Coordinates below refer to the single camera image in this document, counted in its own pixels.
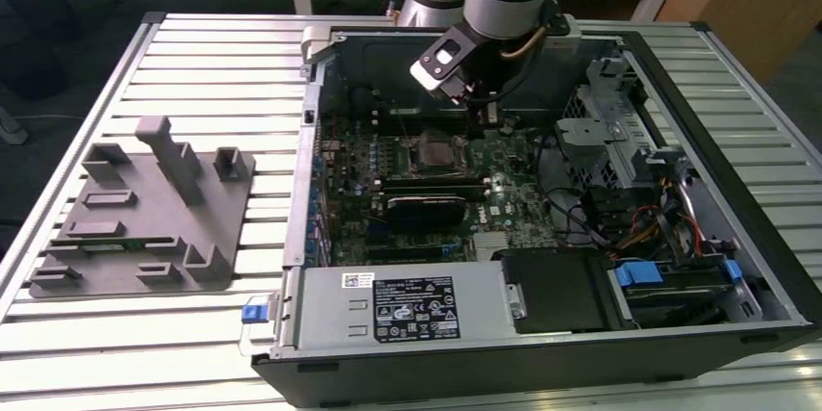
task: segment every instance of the floor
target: floor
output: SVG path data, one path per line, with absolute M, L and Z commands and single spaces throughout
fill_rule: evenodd
M 315 0 L 317 14 L 379 14 L 383 0 Z M 0 256 L 9 247 L 17 225 L 25 220 L 52 176 L 65 146 L 80 127 L 144 12 L 293 13 L 291 0 L 70 0 L 84 27 L 84 37 L 54 47 L 69 74 L 70 87 L 38 101 L 18 99 L 0 85 L 0 101 L 30 138 L 22 146 L 0 143 Z M 0 17 L 4 9 L 0 5 Z M 796 54 L 767 84 L 776 103 L 822 149 L 822 33 L 807 37 Z

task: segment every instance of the red wire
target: red wire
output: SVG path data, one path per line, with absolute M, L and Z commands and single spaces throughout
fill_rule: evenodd
M 698 257 L 702 257 L 702 238 L 699 237 L 699 224 L 691 218 L 691 216 L 686 216 L 684 214 L 679 214 L 679 216 L 682 216 L 682 218 L 691 222 L 691 226 L 694 227 L 694 252 L 696 253 Z
M 656 206 L 639 206 L 634 212 L 634 215 L 631 216 L 631 233 L 634 233 L 634 230 L 636 229 L 636 220 L 638 220 L 638 215 L 642 211 L 648 211 L 652 209 L 658 209 Z

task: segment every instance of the power supply label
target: power supply label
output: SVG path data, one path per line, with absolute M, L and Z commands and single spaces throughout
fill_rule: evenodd
M 373 281 L 373 338 L 380 343 L 460 337 L 451 276 Z

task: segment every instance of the white table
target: white table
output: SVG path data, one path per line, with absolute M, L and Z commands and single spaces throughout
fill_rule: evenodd
M 77 138 L 0 264 L 0 408 L 4 411 L 212 409 L 292 411 L 240 355 L 240 307 L 280 287 L 301 98 L 301 29 L 387 25 L 381 17 L 169 14 L 143 24 Z M 822 159 L 710 33 L 687 24 L 582 22 L 648 42 L 742 180 L 822 282 Z M 675 137 L 650 107 L 668 142 Z M 136 119 L 168 115 L 195 150 L 237 146 L 256 157 L 235 273 L 199 295 L 34 300 L 24 281 L 82 185 L 93 141 L 147 147 Z M 265 325 L 251 339 L 271 342 Z M 746 358 L 694 380 L 453 398 L 376 409 L 819 409 L 822 348 Z

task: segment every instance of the blue latch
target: blue latch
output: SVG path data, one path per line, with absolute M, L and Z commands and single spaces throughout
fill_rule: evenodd
M 738 282 L 742 279 L 742 269 L 739 268 L 739 264 L 736 260 L 726 260 L 723 262 L 724 270 L 731 277 L 731 281 Z
M 268 304 L 243 305 L 243 324 L 268 322 Z
M 662 283 L 663 276 L 654 262 L 628 262 L 614 271 L 619 285 Z

